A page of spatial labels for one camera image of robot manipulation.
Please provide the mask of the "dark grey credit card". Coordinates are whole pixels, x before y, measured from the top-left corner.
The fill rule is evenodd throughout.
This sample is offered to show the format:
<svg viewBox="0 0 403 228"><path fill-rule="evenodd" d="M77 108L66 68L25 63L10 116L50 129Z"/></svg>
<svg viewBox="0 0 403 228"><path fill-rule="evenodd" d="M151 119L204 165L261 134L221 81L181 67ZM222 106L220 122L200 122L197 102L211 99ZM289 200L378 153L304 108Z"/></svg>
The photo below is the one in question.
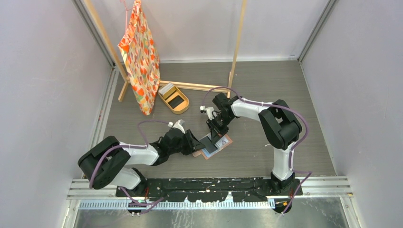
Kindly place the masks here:
<svg viewBox="0 0 403 228"><path fill-rule="evenodd" d="M200 139L200 142L205 146L203 149L207 154L212 154L218 150L218 147L212 143L211 134L208 134Z"/></svg>

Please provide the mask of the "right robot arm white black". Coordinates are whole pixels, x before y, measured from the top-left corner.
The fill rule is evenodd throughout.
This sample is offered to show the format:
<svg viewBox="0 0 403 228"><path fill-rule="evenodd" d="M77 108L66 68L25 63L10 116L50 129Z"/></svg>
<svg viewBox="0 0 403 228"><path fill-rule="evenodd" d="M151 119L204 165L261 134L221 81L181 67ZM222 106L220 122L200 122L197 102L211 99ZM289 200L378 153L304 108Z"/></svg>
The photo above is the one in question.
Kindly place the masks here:
<svg viewBox="0 0 403 228"><path fill-rule="evenodd" d="M285 194L295 173L292 171L290 154L296 147L302 126L294 113L283 100L274 103L257 102L241 96L228 98L224 93L217 94L215 107L200 106L206 113L211 142L217 143L229 131L228 125L235 118L245 117L258 121L274 151L274 166L270 173L269 186L278 195Z"/></svg>

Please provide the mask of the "orange oval tray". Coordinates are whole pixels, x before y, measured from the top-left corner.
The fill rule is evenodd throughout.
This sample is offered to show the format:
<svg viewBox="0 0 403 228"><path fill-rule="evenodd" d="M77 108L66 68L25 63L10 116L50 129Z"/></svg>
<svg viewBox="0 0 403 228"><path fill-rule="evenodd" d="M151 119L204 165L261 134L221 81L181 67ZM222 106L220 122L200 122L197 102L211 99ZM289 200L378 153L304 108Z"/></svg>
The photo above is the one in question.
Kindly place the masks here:
<svg viewBox="0 0 403 228"><path fill-rule="evenodd" d="M161 86L158 95L174 114L182 114L189 108L189 99L171 82Z"/></svg>

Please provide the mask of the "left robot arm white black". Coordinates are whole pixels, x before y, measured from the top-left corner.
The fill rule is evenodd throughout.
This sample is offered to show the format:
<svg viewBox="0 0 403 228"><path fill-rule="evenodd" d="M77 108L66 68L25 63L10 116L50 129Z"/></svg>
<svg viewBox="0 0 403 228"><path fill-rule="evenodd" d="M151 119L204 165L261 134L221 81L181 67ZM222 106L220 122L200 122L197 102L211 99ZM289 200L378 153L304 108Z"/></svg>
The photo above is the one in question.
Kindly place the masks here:
<svg viewBox="0 0 403 228"><path fill-rule="evenodd" d="M190 155L204 149L190 130L183 132L171 128L164 136L147 146L120 142L108 136L82 155L77 164L95 190L107 185L126 188L133 196L145 193L145 178L134 165L157 166L168 160L170 155Z"/></svg>

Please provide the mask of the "stack of credit cards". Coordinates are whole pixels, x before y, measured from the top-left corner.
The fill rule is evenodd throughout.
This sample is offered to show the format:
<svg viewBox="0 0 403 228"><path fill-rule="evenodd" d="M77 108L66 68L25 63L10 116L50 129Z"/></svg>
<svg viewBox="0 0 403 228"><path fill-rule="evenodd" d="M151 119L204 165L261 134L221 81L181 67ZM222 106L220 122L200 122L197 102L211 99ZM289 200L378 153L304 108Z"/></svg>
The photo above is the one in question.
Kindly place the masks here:
<svg viewBox="0 0 403 228"><path fill-rule="evenodd" d="M175 85L169 82L166 85L160 87L158 92L161 96L170 96L175 91L176 91Z"/></svg>

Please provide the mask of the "black card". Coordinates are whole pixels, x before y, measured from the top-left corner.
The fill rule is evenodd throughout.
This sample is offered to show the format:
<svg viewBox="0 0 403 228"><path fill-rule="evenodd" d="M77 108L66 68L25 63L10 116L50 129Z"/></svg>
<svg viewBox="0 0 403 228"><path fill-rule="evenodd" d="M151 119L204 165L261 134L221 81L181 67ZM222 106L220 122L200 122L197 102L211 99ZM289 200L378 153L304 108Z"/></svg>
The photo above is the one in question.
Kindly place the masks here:
<svg viewBox="0 0 403 228"><path fill-rule="evenodd" d="M181 97L181 96L179 96L179 95L177 95L175 98L173 98L172 100L170 100L169 102L168 102L168 105L172 108L172 109L175 109L176 107L178 107L181 103L183 103L184 102L184 99Z"/></svg>

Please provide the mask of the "brown leather card holder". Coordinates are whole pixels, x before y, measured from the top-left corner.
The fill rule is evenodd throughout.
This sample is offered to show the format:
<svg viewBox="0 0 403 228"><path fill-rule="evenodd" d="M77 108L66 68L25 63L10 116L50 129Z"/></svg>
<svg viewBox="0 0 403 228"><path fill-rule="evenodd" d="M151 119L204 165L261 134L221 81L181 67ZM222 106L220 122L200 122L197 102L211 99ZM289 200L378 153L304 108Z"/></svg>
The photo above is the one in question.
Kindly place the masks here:
<svg viewBox="0 0 403 228"><path fill-rule="evenodd" d="M210 133L205 135L199 141L205 145L205 148L194 152L192 155L193 157L202 156L206 160L216 155L233 142L233 140L226 134L222 138L220 138L215 144L213 144L211 142Z"/></svg>

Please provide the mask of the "white patterned credit card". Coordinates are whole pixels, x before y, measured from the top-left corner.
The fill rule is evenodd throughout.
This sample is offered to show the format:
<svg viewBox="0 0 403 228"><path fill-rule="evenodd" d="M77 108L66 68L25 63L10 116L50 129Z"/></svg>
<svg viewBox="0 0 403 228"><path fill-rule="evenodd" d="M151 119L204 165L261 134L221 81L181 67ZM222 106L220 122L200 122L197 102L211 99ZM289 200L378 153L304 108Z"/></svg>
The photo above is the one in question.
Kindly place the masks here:
<svg viewBox="0 0 403 228"><path fill-rule="evenodd" d="M217 146L217 148L224 148L231 143L232 140L227 135L225 135L215 145Z"/></svg>

